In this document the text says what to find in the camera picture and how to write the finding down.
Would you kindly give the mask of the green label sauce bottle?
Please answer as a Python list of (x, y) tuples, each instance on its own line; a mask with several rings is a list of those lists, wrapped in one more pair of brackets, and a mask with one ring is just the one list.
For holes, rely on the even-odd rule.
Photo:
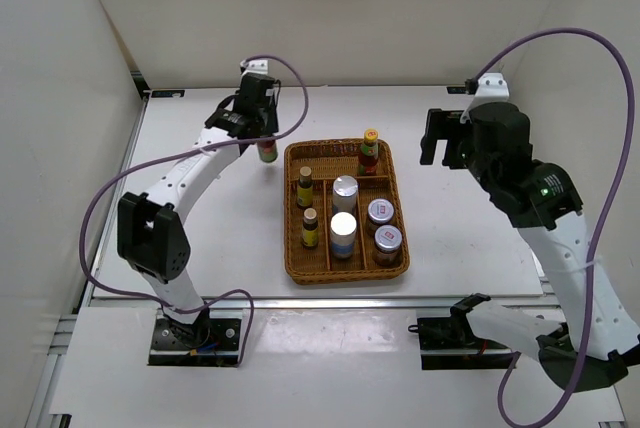
[(277, 143), (275, 140), (260, 141), (257, 143), (259, 159), (263, 163), (273, 163), (278, 158)]

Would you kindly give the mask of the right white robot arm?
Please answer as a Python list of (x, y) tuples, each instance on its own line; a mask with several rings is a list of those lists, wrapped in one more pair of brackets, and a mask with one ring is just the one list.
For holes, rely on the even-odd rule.
[(542, 320), (473, 294), (437, 321), (440, 348), (496, 342), (537, 360), (556, 386), (568, 386), (578, 351), (586, 357), (576, 386), (608, 388), (639, 362), (639, 327), (626, 313), (604, 269), (594, 264), (594, 289), (586, 292), (588, 229), (582, 200), (568, 173), (532, 155), (530, 120), (508, 102), (468, 112), (431, 109), (421, 139), (420, 162), (466, 169), (509, 219), (539, 261), (564, 313), (564, 322)]

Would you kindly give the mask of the brown jar white lid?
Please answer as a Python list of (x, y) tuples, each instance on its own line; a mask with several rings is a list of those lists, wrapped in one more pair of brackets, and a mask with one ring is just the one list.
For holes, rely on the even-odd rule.
[(384, 225), (390, 225), (395, 216), (393, 204), (385, 198), (372, 200), (367, 207), (366, 231), (370, 236)]
[(382, 267), (396, 267), (401, 263), (403, 235), (393, 225), (380, 226), (374, 234), (373, 259)]

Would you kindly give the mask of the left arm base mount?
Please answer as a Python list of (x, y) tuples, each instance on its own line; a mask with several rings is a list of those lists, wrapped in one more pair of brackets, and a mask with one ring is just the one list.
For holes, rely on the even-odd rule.
[(204, 311), (192, 325), (155, 319), (147, 364), (155, 367), (238, 368), (244, 360), (255, 311)]

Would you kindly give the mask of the small yellow cork bottle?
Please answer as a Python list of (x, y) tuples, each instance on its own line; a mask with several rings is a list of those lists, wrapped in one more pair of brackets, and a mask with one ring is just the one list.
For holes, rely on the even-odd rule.
[(297, 206), (302, 209), (310, 208), (313, 204), (312, 169), (303, 166), (299, 170), (297, 183)]

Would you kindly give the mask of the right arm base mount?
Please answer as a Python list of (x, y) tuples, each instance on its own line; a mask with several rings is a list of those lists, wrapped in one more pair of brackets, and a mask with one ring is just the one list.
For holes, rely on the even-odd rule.
[(455, 303), (446, 317), (418, 317), (407, 331), (418, 336), (423, 371), (505, 370), (514, 355), (504, 345), (479, 338), (471, 331), (467, 315), (490, 301), (475, 293)]

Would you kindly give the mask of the red label sauce bottle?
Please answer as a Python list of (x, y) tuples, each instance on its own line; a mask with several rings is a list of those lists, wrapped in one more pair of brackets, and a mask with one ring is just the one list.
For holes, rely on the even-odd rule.
[(367, 129), (358, 153), (358, 174), (372, 176), (376, 174), (379, 158), (379, 134), (375, 129)]

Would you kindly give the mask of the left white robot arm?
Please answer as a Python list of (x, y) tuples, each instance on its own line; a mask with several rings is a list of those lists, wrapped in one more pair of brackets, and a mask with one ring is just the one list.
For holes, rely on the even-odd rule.
[(199, 317), (203, 300), (186, 272), (191, 248), (184, 222), (214, 179), (248, 148), (240, 140), (278, 131), (279, 85), (265, 74), (244, 74), (236, 92), (204, 122), (193, 144), (195, 153), (179, 160), (144, 192), (127, 192), (119, 200), (118, 255), (165, 302), (163, 313), (176, 323), (175, 336), (188, 348), (206, 343), (210, 325)]

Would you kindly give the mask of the silver lid blue can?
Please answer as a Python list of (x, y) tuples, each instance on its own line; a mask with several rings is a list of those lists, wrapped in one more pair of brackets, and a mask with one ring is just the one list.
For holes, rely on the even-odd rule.
[(330, 221), (330, 249), (338, 259), (350, 258), (354, 252), (357, 232), (356, 218), (348, 212), (338, 212)]

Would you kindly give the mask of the small brown cork bottle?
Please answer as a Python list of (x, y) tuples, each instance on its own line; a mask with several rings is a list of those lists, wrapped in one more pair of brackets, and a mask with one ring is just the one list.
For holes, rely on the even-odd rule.
[(301, 243), (305, 248), (313, 249), (318, 246), (318, 215), (314, 208), (307, 208), (303, 213)]

